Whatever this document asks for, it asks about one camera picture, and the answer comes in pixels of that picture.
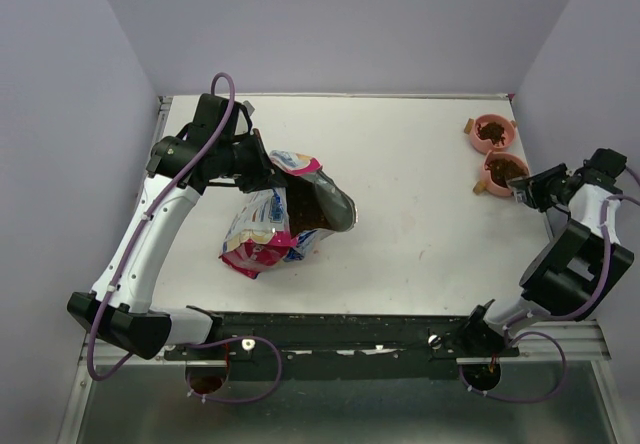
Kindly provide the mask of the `cat food bag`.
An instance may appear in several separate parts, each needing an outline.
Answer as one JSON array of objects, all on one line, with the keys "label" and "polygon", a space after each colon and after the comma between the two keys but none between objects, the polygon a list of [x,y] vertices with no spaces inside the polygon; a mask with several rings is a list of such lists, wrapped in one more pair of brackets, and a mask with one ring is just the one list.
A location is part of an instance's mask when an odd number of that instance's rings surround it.
[{"label": "cat food bag", "polygon": [[224,264],[252,279],[281,262],[304,260],[318,242],[357,222],[355,202],[316,158],[273,151],[270,159],[285,185],[248,196],[219,254]]}]

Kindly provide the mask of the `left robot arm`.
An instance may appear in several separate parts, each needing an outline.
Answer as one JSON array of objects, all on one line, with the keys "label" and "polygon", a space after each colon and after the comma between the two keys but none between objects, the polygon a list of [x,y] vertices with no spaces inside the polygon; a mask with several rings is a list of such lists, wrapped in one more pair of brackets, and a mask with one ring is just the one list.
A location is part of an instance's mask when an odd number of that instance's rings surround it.
[{"label": "left robot arm", "polygon": [[69,314],[90,335],[143,359],[187,344],[201,359],[222,344],[213,319],[195,308],[153,306],[155,285],[186,217],[207,188],[250,193],[283,186],[248,103],[200,96],[193,119],[155,143],[134,215],[105,271],[88,292],[69,298]]}]

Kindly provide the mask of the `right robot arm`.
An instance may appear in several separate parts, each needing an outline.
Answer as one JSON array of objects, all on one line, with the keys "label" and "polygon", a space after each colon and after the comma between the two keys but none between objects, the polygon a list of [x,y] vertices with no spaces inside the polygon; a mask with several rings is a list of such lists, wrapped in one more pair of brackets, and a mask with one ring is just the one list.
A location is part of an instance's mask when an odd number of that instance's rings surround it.
[{"label": "right robot arm", "polygon": [[466,354],[498,354],[537,322],[580,321],[593,312],[634,261],[615,226],[622,199],[616,180],[626,168],[624,155],[599,148],[574,171],[560,164],[506,179],[517,201],[540,212],[562,206],[569,218],[526,269],[513,304],[477,306],[466,319],[456,333]]}]

